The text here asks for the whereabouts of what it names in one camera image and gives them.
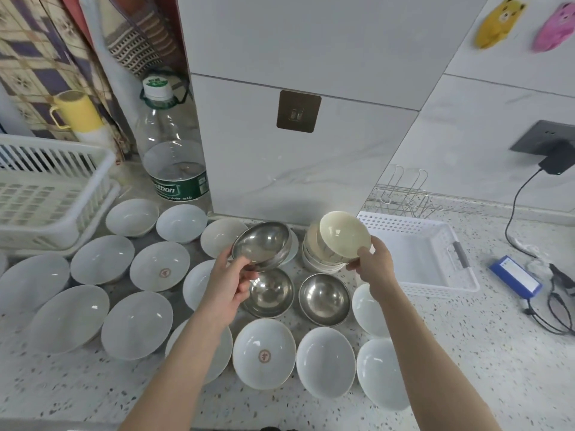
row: green bottle label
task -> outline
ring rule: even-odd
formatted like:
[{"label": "green bottle label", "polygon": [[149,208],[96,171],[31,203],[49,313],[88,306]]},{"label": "green bottle label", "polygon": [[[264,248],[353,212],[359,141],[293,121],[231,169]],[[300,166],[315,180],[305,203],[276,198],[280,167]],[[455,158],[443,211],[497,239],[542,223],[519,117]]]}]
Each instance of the green bottle label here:
[{"label": "green bottle label", "polygon": [[151,177],[156,193],[162,198],[183,203],[199,198],[208,192],[208,176],[205,172],[188,180],[168,181]]}]

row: yellow bear magnet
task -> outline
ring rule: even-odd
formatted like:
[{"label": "yellow bear magnet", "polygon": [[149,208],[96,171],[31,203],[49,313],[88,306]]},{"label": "yellow bear magnet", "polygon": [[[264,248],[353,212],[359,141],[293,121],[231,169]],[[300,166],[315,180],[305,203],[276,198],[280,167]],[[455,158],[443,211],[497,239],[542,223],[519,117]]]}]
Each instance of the yellow bear magnet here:
[{"label": "yellow bear magnet", "polygon": [[477,31],[475,45],[489,48],[507,38],[507,35],[527,5],[520,0],[503,0],[491,11]]}]

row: yellow mug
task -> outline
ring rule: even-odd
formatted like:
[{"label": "yellow mug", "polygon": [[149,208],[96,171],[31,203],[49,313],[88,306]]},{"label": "yellow mug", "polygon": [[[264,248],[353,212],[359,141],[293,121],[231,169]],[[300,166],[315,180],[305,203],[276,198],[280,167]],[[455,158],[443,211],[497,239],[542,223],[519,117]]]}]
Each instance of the yellow mug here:
[{"label": "yellow mug", "polygon": [[[58,111],[67,125],[60,125],[54,112]],[[101,128],[102,117],[85,92],[65,91],[54,95],[54,105],[50,107],[50,116],[59,129],[71,129],[77,133],[88,133]]]}]

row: white dish rack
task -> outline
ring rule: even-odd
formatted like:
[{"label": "white dish rack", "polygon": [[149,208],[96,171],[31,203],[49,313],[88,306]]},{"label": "white dish rack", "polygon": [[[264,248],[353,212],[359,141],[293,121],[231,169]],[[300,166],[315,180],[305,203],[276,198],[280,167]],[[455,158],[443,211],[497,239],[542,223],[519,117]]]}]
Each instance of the white dish rack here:
[{"label": "white dish rack", "polygon": [[117,185],[108,178],[115,160],[96,146],[0,135],[0,246],[73,247]]},{"label": "white dish rack", "polygon": [[357,217],[388,247],[405,293],[451,298],[479,290],[464,248],[448,224],[367,211]]}]

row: stainless steel bowl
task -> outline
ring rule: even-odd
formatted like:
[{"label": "stainless steel bowl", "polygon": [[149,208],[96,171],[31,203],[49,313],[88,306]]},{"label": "stainless steel bowl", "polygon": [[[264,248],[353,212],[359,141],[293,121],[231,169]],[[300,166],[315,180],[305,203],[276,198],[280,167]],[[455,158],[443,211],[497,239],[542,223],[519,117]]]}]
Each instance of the stainless steel bowl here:
[{"label": "stainless steel bowl", "polygon": [[281,222],[261,222],[244,231],[232,246],[232,257],[246,256],[248,269],[258,272],[278,267],[289,255],[291,233]]},{"label": "stainless steel bowl", "polygon": [[257,318],[277,318],[291,307],[294,295],[290,277],[281,269],[272,269],[251,282],[243,307]]},{"label": "stainless steel bowl", "polygon": [[301,284],[299,306],[314,324],[335,326],[346,320],[351,299],[341,280],[328,274],[314,274]]}]

